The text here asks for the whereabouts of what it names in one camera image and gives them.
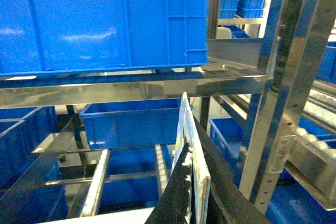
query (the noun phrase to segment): metal bar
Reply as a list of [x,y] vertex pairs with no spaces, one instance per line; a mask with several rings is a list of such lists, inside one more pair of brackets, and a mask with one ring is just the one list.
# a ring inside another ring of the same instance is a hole
[[201,98],[201,115],[199,117],[199,120],[200,120],[201,126],[205,130],[208,127],[209,110],[210,110],[210,97],[202,97]]
[[336,114],[336,98],[311,89],[308,101]]
[[[75,108],[73,105],[66,105],[67,107],[67,111],[68,111],[68,115],[73,118],[73,126],[74,126],[74,135],[75,135],[75,140],[76,140],[76,146],[78,149],[84,149],[84,145],[83,145],[83,140],[80,137],[80,119],[79,119],[79,115],[77,113],[75,113]],[[86,169],[88,167],[88,159],[86,156],[85,152],[80,152],[79,153],[79,158],[80,161],[82,163],[83,166],[83,171],[84,174],[86,172]]]
[[[236,172],[235,172],[235,177],[234,177],[234,182],[236,185],[240,184],[241,176],[243,174],[243,169],[244,169],[244,165],[245,165],[246,157],[247,157],[247,150],[249,148],[250,139],[251,139],[252,132],[253,132],[253,126],[255,124],[255,119],[258,113],[260,98],[261,98],[260,94],[253,94],[251,96],[250,103],[247,104],[247,109],[248,109],[247,117],[246,117],[245,125],[243,127],[243,130],[244,130],[243,137],[241,138],[242,143],[239,148],[239,155],[238,155],[238,160],[236,164]],[[242,106],[246,105],[244,104],[244,102],[246,101],[243,100],[241,102]]]
[[[157,172],[142,172],[142,173],[126,173],[110,175],[105,179],[105,182],[134,179],[134,178],[147,178],[156,176]],[[60,186],[60,185],[73,185],[92,182],[93,177],[88,178],[74,178],[74,179],[62,179],[62,180],[50,180],[41,185],[41,187]]]
[[312,88],[321,93],[336,98],[336,84],[322,81],[314,81]]
[[220,0],[209,0],[208,4],[208,39],[215,39],[217,33],[218,14]]
[[109,159],[110,151],[103,150],[101,152],[95,173],[93,174],[92,182],[86,196],[83,209],[80,213],[80,217],[94,216],[98,213]]
[[220,18],[218,25],[261,25],[265,22],[265,18]]
[[168,173],[167,166],[164,160],[164,155],[162,151],[162,146],[160,144],[156,144],[154,147],[155,151],[155,167],[156,167],[156,177],[158,179],[157,184],[159,187],[159,196],[161,197],[166,186],[168,184]]
[[77,218],[78,212],[82,206],[83,199],[85,197],[85,194],[87,192],[89,183],[82,183],[79,185],[78,191],[76,193],[75,198],[73,199],[73,202],[71,206],[69,206],[69,211],[67,214],[67,219]]
[[307,102],[302,117],[336,136],[336,116],[321,106]]
[[[153,147],[153,144],[149,145],[137,145],[137,146],[124,146],[124,147],[115,147],[115,148],[110,148],[112,151],[117,151],[117,150],[128,150],[128,149],[135,149],[135,148],[149,148]],[[90,149],[79,149],[75,151],[59,151],[57,154],[71,154],[71,153],[81,153],[81,152],[99,152],[104,149],[95,149],[95,150],[90,150]]]
[[312,62],[322,60],[336,18],[336,9],[329,3],[330,0],[285,0],[274,79],[266,85],[259,105],[239,186],[263,213],[284,168],[319,68]]
[[64,78],[48,82],[36,79],[3,81],[0,96],[4,99],[0,99],[0,108],[180,98],[184,91],[191,97],[260,93],[265,81],[266,76],[257,71],[237,69],[207,76],[200,72],[179,72]]
[[30,168],[21,175],[0,199],[0,209],[3,209],[3,211],[0,211],[0,223],[12,223],[29,201],[34,189],[44,182],[45,177],[55,162],[58,161],[58,152],[64,150],[74,136],[73,126],[71,119],[45,151],[38,156]]
[[229,115],[240,125],[240,127],[244,128],[247,117],[247,113],[244,110],[242,110],[229,97],[221,95],[220,97],[213,98],[227,113],[229,113]]

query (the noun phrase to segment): metal pole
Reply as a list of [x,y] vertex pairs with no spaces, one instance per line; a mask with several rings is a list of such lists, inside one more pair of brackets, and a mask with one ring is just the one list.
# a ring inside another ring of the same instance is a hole
[[262,213],[284,168],[336,18],[331,1],[285,0],[274,79],[259,104],[239,186]]
[[[209,0],[208,23],[207,23],[208,39],[216,38],[217,26],[218,26],[219,2],[220,0]],[[209,109],[210,109],[210,97],[202,97],[200,123],[205,130],[208,126]]]
[[209,0],[208,5],[208,39],[215,39],[218,24],[218,13],[219,13],[219,1],[220,0]]
[[86,196],[80,217],[94,216],[98,213],[100,199],[104,187],[107,167],[110,159],[110,151],[103,150],[92,177],[92,182]]

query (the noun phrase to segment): metal rack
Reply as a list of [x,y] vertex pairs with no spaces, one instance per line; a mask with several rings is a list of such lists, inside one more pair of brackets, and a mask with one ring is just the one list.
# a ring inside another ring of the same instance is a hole
[[[220,64],[204,66],[204,73],[170,72],[116,77],[68,76],[53,79],[5,80],[0,83],[0,97],[2,97],[0,108],[179,98],[186,91],[191,97],[202,97],[199,122],[206,129],[209,101],[210,97],[214,97],[241,124],[244,129],[244,141],[238,159],[240,171],[233,174],[225,160],[218,156],[204,130],[196,123],[203,148],[206,150],[205,156],[211,176],[218,174],[227,176],[216,181],[221,184],[216,185],[217,189],[214,189],[213,194],[219,194],[223,206],[229,209],[228,214],[234,217],[237,223],[247,223],[244,218],[248,215],[242,215],[238,211],[239,207],[230,209],[230,202],[223,200],[222,187],[230,192],[228,197],[231,200],[239,202],[241,211],[254,214],[255,219],[248,220],[248,223],[265,223],[261,222],[265,219],[246,199],[262,214],[266,212],[279,174],[284,169],[295,142],[296,128],[302,113],[307,119],[314,119],[314,122],[317,121],[324,129],[335,133],[335,125],[328,125],[326,120],[305,108],[307,99],[312,104],[309,106],[319,108],[328,106],[328,109],[330,106],[333,107],[332,103],[321,101],[318,97],[320,94],[311,91],[313,87],[330,96],[335,94],[334,87],[314,82],[319,64],[312,64],[322,59],[336,18],[336,9],[330,7],[329,1],[284,0],[280,18],[276,22],[277,26],[267,38],[268,41],[272,41],[272,50],[265,54],[262,50],[265,39],[215,40],[219,0],[210,0],[209,57],[210,60]],[[305,8],[307,3],[313,3],[313,8]],[[300,26],[302,19],[308,26],[305,25],[304,28]],[[233,67],[226,66],[223,70],[222,63]],[[252,94],[252,96],[248,101],[236,96],[239,94]],[[87,186],[91,184],[85,202],[88,210],[82,213],[82,216],[92,216],[97,213],[102,181],[156,176],[159,173],[153,171],[149,174],[105,178],[106,160],[110,151],[102,150],[101,160],[93,177],[45,183],[44,175],[58,159],[59,154],[66,153],[65,149],[71,138],[77,135],[76,140],[78,143],[81,141],[77,134],[81,126],[76,116],[78,115],[72,112],[72,118],[63,131],[0,199],[0,208],[7,209],[6,212],[0,213],[2,223],[10,223],[13,216],[16,216],[27,202],[32,191],[41,186],[82,183],[84,187],[77,199],[80,201]],[[89,151],[82,148],[74,152]],[[238,193],[232,180],[239,181],[239,190],[245,199]]]

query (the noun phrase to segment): stainless steel shelf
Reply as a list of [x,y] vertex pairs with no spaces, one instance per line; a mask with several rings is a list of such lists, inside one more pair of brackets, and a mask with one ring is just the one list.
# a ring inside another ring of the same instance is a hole
[[124,76],[65,77],[2,81],[0,109],[78,103],[104,103],[211,95],[261,93],[266,76],[255,70],[221,69],[205,73],[153,73]]

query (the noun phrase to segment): stacked blue bin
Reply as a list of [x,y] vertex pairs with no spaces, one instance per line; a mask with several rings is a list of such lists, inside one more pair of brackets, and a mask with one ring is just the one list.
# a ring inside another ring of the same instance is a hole
[[239,0],[237,15],[242,18],[260,18],[265,0]]
[[245,39],[251,38],[244,30],[240,29],[238,26],[222,26],[229,28],[231,30],[232,39]]
[[0,186],[26,162],[29,155],[50,133],[55,132],[54,107],[0,110]]
[[234,18],[239,0],[220,0],[219,18]]

